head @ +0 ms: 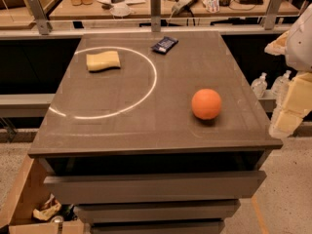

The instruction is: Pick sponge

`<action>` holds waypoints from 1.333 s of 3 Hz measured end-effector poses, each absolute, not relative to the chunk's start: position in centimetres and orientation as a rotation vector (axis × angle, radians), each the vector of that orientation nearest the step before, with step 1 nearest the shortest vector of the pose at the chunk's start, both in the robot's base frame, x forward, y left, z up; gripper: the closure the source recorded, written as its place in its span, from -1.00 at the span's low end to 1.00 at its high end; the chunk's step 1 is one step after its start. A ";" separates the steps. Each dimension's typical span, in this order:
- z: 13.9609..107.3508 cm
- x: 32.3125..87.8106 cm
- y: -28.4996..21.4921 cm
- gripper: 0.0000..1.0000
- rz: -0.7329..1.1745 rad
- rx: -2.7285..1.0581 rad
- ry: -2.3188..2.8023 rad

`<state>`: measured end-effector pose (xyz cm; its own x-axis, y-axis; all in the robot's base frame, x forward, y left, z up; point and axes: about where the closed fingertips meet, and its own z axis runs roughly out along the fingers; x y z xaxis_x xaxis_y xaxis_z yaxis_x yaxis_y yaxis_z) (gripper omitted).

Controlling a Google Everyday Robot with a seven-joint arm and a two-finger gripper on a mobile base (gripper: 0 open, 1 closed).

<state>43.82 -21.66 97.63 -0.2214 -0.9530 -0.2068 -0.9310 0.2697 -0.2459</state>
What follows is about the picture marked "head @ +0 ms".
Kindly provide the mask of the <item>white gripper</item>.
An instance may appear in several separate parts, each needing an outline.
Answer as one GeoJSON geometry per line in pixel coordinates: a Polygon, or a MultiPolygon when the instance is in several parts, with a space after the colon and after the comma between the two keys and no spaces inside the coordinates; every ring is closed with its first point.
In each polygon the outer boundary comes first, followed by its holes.
{"type": "Polygon", "coordinates": [[[281,108],[275,108],[271,118],[269,134],[275,138],[286,138],[292,135],[301,124],[301,118],[307,116],[312,110],[311,72],[298,72],[292,78],[282,108],[286,112],[281,108]]]}

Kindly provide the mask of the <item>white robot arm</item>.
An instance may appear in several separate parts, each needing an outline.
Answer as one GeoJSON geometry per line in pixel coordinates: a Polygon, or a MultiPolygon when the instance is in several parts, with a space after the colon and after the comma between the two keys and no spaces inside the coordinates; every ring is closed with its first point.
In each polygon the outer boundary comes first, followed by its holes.
{"type": "Polygon", "coordinates": [[[291,81],[281,86],[269,127],[272,137],[286,138],[312,111],[312,4],[264,52],[284,55],[287,66],[296,70],[291,81]]]}

